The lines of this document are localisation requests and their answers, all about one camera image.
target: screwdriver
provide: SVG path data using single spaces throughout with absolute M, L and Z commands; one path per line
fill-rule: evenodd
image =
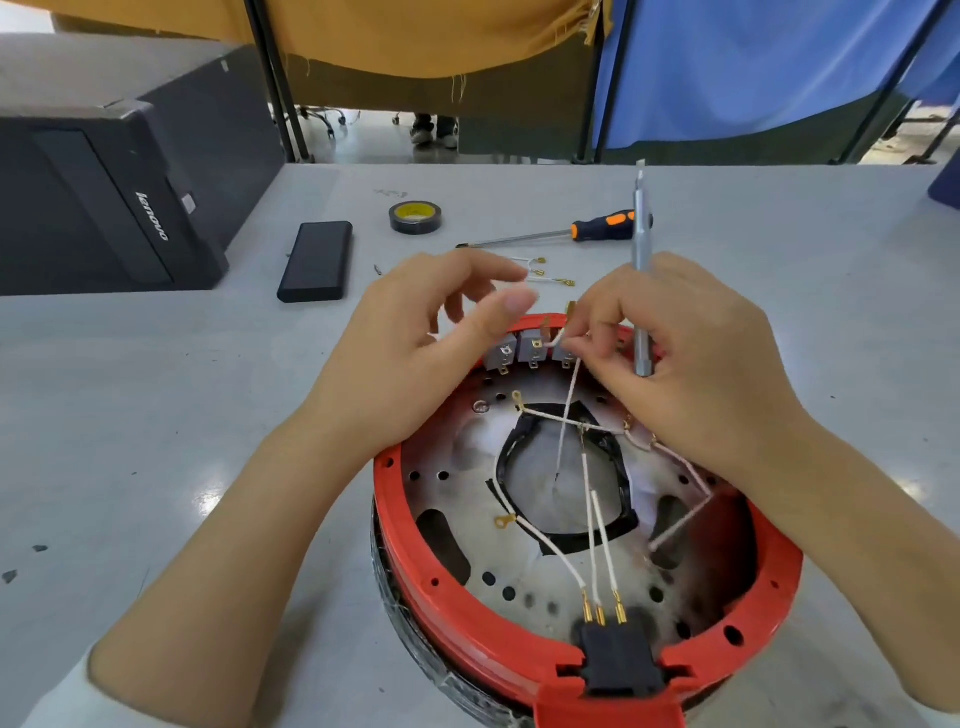
M 514 245 L 531 240 L 546 240 L 551 237 L 567 237 L 575 243 L 584 243 L 589 240 L 630 240 L 634 236 L 635 213 L 631 209 L 621 209 L 610 215 L 595 217 L 592 220 L 578 220 L 568 229 L 551 232 L 534 232 L 530 235 L 515 237 L 501 237 L 496 240 L 485 240 L 482 243 L 461 243 L 458 248 L 489 248 L 496 245 Z M 653 227 L 653 215 L 650 216 L 650 227 Z

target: table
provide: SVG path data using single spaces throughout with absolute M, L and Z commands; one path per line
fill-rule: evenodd
M 804 404 L 960 527 L 960 215 L 925 167 L 653 168 L 659 249 L 688 255 L 769 313 Z M 215 291 L 0 300 L 0 728 L 109 628 L 183 545 L 258 441 L 306 394 L 365 287 L 417 251 L 630 206 L 634 170 L 289 166 L 237 235 Z M 400 200 L 444 226 L 388 227 Z M 286 305 L 301 222 L 350 220 L 348 297 Z M 553 242 L 535 310 L 629 260 L 629 243 Z M 310 549 L 258 722 L 471 726 L 395 636 L 373 583 L 372 472 Z M 33 546 L 48 546 L 34 551 Z M 811 565 L 774 643 L 697 725 L 922 725 L 855 613 Z

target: white wire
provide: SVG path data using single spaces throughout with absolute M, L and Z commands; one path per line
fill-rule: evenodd
M 545 420 L 553 420 L 557 423 L 564 423 L 565 425 L 573 425 L 575 427 L 582 427 L 583 429 L 595 429 L 600 432 L 609 432 L 614 435 L 622 435 L 624 430 L 622 429 L 611 429 L 610 427 L 601 427 L 600 425 L 591 425 L 590 423 L 578 423 L 575 420 L 567 420 L 563 417 L 557 415 L 548 415 L 546 412 L 540 412 L 538 409 L 530 409 L 526 405 L 520 405 L 521 413 L 529 413 L 535 415 L 536 417 L 543 417 Z
M 503 494 L 503 488 L 500 487 L 500 481 L 496 477 L 496 473 L 493 474 L 493 489 L 496 491 L 496 494 L 500 496 L 500 502 L 503 503 L 503 507 L 507 509 L 507 513 L 511 516 L 516 515 L 514 507 L 510 504 L 510 501 L 507 500 L 507 497 Z
M 666 445 L 662 444 L 657 440 L 654 441 L 654 447 L 658 450 L 662 450 L 663 452 L 668 454 L 670 457 L 675 458 L 676 460 L 680 460 L 680 462 L 682 462 L 686 466 L 686 469 L 690 471 L 690 474 L 693 475 L 694 481 L 697 483 L 697 486 L 700 488 L 703 494 L 707 497 L 710 497 L 711 490 L 709 486 L 707 485 L 707 483 L 704 482 L 704 479 L 700 476 L 700 474 L 697 473 L 697 469 L 693 467 L 693 465 L 690 463 L 689 460 L 684 458 L 682 455 L 679 455 L 678 453 L 674 452 L 672 449 L 668 448 Z
M 560 560 L 564 562 L 564 566 L 567 568 L 567 570 L 569 570 L 571 574 L 573 574 L 573 578 L 577 580 L 577 584 L 580 585 L 581 591 L 585 591 L 587 589 L 587 582 L 584 581 L 584 577 L 581 576 L 576 569 L 574 569 L 573 564 L 570 563 L 570 560 L 564 556 L 564 553 L 560 551 L 556 547 L 556 545 L 552 541 L 550 541 L 550 539 L 548 539 L 546 536 L 540 533 L 529 521 L 527 521 L 522 516 L 517 516 L 516 522 L 522 525 L 528 531 L 530 531 L 534 536 L 539 538 L 541 541 L 543 541 L 546 544 L 547 548 L 549 548 L 555 554 L 560 556 Z
M 600 590 L 597 588 L 597 551 L 593 538 L 593 508 L 590 506 L 590 474 L 587 469 L 587 451 L 581 453 L 584 461 L 584 496 L 587 497 L 587 531 L 590 535 L 590 584 L 593 588 L 593 603 L 600 604 Z
M 570 404 L 573 402 L 573 388 L 577 386 L 577 375 L 580 374 L 580 359 L 573 365 L 573 377 L 570 378 L 570 388 L 566 392 L 566 404 L 564 405 L 564 419 L 570 414 Z M 560 460 L 564 456 L 564 436 L 566 435 L 566 425 L 560 425 L 560 444 L 557 446 L 557 474 L 553 476 L 554 482 L 560 477 Z
M 690 510 L 690 512 L 687 513 L 683 518 L 681 518 L 679 521 L 677 521 L 672 526 L 670 526 L 665 531 L 663 531 L 663 533 L 661 533 L 656 539 L 651 541 L 650 544 L 648 545 L 648 548 L 650 549 L 650 553 L 656 552 L 661 546 L 663 546 L 663 544 L 667 542 L 667 540 L 670 537 L 672 537 L 675 533 L 677 533 L 677 531 L 679 531 L 681 528 L 687 525 L 690 521 L 692 521 L 693 517 L 696 516 L 698 513 L 700 513 L 702 510 L 704 510 L 704 507 L 711 500 L 713 500 L 713 493 L 711 493 L 704 500 L 700 501 L 700 503 L 694 506 Z
M 610 542 L 607 540 L 607 526 L 604 524 L 603 512 L 600 510 L 600 499 L 597 492 L 591 490 L 590 497 L 593 499 L 593 510 L 596 512 L 597 524 L 600 526 L 600 539 L 603 541 L 604 554 L 607 556 L 607 571 L 610 572 L 610 586 L 613 591 L 619 592 L 616 586 L 616 574 L 613 572 L 613 559 L 610 556 Z
M 549 344 L 544 344 L 543 347 L 545 349 L 553 349 L 555 346 L 557 346 L 560 343 L 560 340 L 564 338 L 565 332 L 566 332 L 566 327 L 561 328 L 560 332 L 556 336 L 554 336 L 553 341 L 551 341 Z

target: white fabric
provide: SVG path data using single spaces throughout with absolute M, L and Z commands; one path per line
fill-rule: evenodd
M 40 698 L 22 728 L 176 728 L 172 723 L 144 716 L 97 690 L 86 674 L 89 658 L 87 651 L 70 674 Z M 913 702 L 930 728 L 960 728 L 960 715 L 938 713 Z

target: blue curtain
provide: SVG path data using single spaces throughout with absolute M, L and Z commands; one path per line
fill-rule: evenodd
M 636 0 L 607 146 L 762 132 L 875 92 L 934 0 Z M 607 102 L 625 0 L 613 7 L 594 101 Z M 904 89 L 938 78 L 960 53 L 953 3 Z

